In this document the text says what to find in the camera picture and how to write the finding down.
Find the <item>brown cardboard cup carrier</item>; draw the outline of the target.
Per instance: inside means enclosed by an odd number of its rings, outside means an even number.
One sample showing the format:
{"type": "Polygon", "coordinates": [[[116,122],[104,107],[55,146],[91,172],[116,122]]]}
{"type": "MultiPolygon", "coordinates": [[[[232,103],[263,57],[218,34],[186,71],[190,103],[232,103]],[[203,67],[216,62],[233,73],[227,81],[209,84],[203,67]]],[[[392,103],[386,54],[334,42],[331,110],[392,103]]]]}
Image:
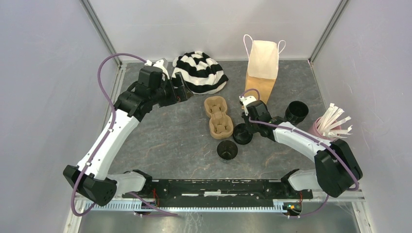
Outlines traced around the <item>brown cardboard cup carrier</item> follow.
{"type": "Polygon", "coordinates": [[[210,134],[215,139],[224,139],[232,135],[234,125],[227,114],[226,100],[221,96],[212,96],[204,101],[206,115],[209,117],[210,134]]]}

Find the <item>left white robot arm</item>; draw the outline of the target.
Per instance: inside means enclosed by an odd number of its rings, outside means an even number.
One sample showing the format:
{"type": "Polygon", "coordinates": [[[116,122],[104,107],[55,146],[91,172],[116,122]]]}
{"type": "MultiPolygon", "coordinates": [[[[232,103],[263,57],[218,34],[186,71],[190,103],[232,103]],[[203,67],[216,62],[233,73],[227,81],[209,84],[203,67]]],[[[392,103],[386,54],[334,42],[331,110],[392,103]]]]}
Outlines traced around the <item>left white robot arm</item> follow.
{"type": "Polygon", "coordinates": [[[154,105],[169,106],[192,97],[183,75],[169,78],[162,69],[144,67],[114,104],[112,116],[103,132],[76,166],[66,166],[64,177],[79,193],[99,206],[107,205],[115,196],[135,192],[141,198],[151,195],[153,185],[147,174],[138,170],[110,175],[108,170],[129,134],[154,105]]]}

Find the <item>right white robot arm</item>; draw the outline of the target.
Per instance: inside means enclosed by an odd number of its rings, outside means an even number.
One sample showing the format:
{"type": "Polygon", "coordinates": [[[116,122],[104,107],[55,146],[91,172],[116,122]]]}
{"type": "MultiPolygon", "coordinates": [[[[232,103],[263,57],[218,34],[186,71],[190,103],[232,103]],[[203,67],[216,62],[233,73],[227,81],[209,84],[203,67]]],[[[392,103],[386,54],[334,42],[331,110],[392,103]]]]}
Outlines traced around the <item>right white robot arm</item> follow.
{"type": "Polygon", "coordinates": [[[349,145],[341,140],[330,141],[305,132],[290,122],[272,117],[266,104],[254,96],[241,96],[244,112],[241,117],[246,131],[260,134],[286,145],[309,158],[315,165],[311,170],[295,169],[283,177],[281,193],[295,197],[302,190],[320,189],[337,198],[345,191],[359,189],[362,170],[349,145]]]}

